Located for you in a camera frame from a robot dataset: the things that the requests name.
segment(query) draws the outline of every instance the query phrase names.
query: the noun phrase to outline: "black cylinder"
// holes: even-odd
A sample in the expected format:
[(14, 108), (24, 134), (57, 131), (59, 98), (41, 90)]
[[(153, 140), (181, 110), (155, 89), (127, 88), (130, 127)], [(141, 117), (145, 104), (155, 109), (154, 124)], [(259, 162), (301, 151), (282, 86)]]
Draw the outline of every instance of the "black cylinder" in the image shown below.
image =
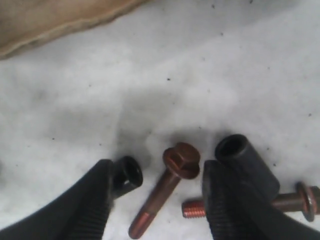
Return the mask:
[(216, 159), (249, 181), (266, 201), (279, 194), (280, 184), (249, 140), (241, 134), (223, 139), (215, 148)]
[(143, 183), (143, 175), (138, 162), (131, 156), (125, 156), (114, 163), (113, 196), (119, 198)]

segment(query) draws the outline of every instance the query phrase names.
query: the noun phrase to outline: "hex head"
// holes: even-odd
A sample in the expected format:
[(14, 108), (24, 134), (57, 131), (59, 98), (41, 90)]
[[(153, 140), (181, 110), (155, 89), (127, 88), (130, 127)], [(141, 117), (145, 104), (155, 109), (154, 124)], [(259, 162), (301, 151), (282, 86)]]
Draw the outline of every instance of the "hex head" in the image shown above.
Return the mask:
[(182, 179), (194, 179), (200, 172), (200, 153), (188, 143), (179, 142), (165, 150), (163, 161), (174, 175)]
[(296, 184), (296, 191), (303, 197), (303, 215), (308, 222), (315, 220), (315, 215), (319, 214), (320, 189), (316, 186), (307, 186), (303, 182)]
[(320, 189), (317, 186), (311, 186), (311, 191), (313, 193), (313, 197), (316, 203), (316, 213), (320, 214)]

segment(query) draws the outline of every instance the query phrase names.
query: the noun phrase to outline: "ribbed texture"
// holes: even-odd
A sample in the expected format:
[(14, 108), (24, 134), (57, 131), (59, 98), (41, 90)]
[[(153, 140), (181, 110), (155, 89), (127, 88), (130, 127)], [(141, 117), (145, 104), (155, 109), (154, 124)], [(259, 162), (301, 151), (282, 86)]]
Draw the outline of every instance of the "ribbed texture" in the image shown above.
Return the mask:
[(90, 190), (58, 239), (101, 240), (111, 209), (108, 197), (105, 184)]
[(201, 199), (184, 202), (182, 204), (182, 215), (186, 219), (205, 217), (204, 201)]
[(219, 174), (211, 171), (209, 181), (206, 217), (214, 240), (266, 240), (225, 187)]

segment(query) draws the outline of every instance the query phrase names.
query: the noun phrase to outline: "brown fabric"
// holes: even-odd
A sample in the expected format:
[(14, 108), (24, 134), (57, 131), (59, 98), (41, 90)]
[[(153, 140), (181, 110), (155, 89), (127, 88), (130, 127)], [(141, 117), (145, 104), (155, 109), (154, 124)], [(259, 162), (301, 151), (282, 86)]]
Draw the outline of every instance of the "brown fabric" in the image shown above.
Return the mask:
[(0, 0), (0, 59), (107, 23), (146, 0)]

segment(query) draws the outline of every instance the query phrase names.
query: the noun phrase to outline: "white surface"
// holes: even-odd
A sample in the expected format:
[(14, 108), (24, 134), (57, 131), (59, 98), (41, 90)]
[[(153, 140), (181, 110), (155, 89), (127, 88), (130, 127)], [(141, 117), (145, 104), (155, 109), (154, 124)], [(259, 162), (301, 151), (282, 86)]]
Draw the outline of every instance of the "white surface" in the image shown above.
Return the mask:
[[(229, 133), (249, 137), (282, 192), (320, 185), (319, 10), (318, 0), (157, 0), (1, 61), (0, 227), (99, 159), (132, 154), (144, 184), (116, 201), (103, 238), (127, 240), (164, 149), (189, 142), (202, 166)], [(205, 219), (181, 215), (200, 195), (201, 176), (182, 181), (142, 239), (211, 239)]]

